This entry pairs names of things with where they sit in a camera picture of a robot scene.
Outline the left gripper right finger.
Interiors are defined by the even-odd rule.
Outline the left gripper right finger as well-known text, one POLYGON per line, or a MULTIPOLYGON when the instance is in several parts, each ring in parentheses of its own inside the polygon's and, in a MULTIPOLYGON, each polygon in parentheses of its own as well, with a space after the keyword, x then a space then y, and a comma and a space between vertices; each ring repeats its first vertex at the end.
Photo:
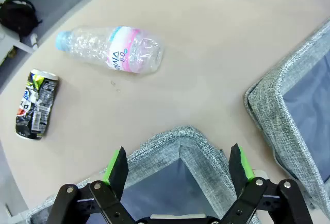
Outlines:
POLYGON ((250 223, 257 210, 267 211, 274 223, 312 223, 298 184, 284 179, 278 184, 254 175, 243 149, 231 147, 229 173, 237 200, 221 223, 250 223))

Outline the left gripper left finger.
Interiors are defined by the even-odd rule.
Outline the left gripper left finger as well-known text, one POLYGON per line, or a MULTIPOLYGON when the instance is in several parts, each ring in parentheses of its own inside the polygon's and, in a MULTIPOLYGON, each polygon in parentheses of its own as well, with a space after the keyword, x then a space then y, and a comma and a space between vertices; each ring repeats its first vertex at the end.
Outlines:
POLYGON ((120 202, 128 175, 128 162, 123 147, 110 160, 103 180, 79 188, 65 184, 53 203, 47 223, 87 223, 90 215, 101 214, 105 223, 135 223, 120 202))

